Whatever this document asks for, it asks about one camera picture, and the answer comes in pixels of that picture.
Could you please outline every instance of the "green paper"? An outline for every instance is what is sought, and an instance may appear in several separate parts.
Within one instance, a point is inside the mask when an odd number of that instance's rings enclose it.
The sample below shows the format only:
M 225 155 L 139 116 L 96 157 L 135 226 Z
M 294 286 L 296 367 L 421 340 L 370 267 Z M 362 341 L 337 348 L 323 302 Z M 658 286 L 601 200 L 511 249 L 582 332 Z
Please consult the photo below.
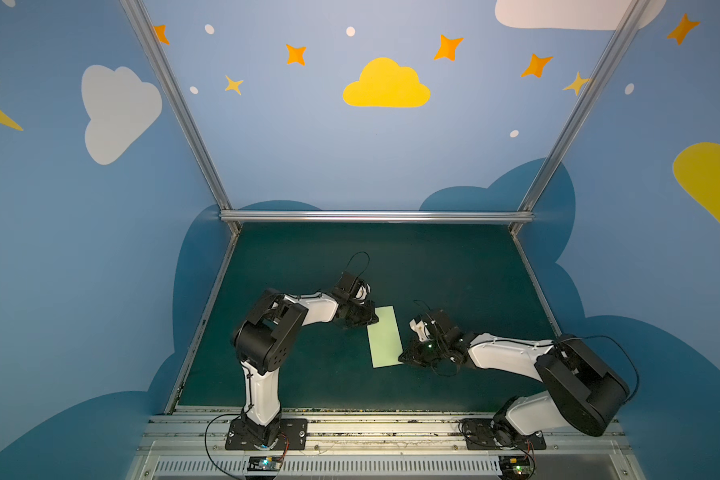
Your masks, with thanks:
M 378 323 L 368 325 L 368 343 L 371 345 L 373 368 L 400 365 L 398 357 L 403 353 L 400 342 L 398 322 L 394 318 L 392 306 L 380 306 L 376 309 Z

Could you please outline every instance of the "yellow cloud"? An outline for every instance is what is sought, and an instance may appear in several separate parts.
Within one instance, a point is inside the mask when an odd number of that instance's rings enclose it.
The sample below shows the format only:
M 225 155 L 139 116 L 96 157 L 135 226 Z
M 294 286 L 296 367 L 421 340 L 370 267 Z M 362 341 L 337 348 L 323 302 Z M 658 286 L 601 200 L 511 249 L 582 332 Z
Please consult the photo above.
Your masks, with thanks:
M 720 222 L 720 144 L 691 145 L 672 169 L 680 186 Z
M 389 58 L 371 60 L 359 82 L 344 89 L 344 101 L 353 107 L 421 107 L 429 101 L 429 88 L 418 82 L 418 74 Z

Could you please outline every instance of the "dark green mat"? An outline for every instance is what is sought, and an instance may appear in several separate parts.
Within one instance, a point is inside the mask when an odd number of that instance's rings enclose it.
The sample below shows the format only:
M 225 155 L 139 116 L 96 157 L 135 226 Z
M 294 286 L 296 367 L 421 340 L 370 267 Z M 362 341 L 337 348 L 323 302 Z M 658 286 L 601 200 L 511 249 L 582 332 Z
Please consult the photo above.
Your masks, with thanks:
M 413 299 L 441 307 L 463 331 L 542 340 L 553 336 L 506 226 L 426 224 L 247 224 L 202 337 L 181 405 L 241 406 L 242 369 L 230 333 L 265 288 L 328 290 L 349 257 L 367 251 L 362 277 L 377 306 L 393 305 L 403 346 Z M 358 273 L 365 257 L 358 255 Z M 544 388 L 495 370 L 453 377 L 406 365 L 373 369 L 365 328 L 333 323 L 302 329 L 280 371 L 285 408 L 495 411 L 508 398 Z

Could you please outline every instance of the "white cloud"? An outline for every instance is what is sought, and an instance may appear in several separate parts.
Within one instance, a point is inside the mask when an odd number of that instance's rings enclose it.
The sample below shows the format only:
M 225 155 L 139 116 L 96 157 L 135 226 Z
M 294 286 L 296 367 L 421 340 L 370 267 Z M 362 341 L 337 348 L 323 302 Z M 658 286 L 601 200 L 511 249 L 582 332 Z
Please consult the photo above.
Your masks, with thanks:
M 102 65 L 89 66 L 83 73 L 82 91 L 90 117 L 85 146 L 102 165 L 117 160 L 163 110 L 157 87 L 142 82 L 126 67 L 113 72 Z
M 616 30 L 632 0 L 497 0 L 496 19 L 513 28 Z M 640 28 L 651 23 L 666 0 L 651 0 Z

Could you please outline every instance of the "cloud decal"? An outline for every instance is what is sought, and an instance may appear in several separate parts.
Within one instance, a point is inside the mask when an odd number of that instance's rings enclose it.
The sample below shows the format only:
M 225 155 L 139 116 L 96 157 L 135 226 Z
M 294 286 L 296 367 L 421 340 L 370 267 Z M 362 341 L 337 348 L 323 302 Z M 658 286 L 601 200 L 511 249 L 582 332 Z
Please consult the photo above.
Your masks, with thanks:
M 632 0 L 497 0 L 496 19 L 513 28 L 616 30 Z M 666 0 L 651 0 L 640 28 L 651 23 Z
M 126 67 L 113 72 L 102 65 L 89 66 L 83 73 L 82 91 L 90 117 L 85 147 L 101 165 L 117 160 L 163 110 L 157 87 L 142 82 Z
M 344 101 L 353 107 L 415 108 L 427 103 L 429 96 L 415 70 L 389 58 L 371 60 L 360 80 L 344 89 Z
M 672 170 L 688 195 L 720 222 L 720 144 L 691 145 L 680 152 Z

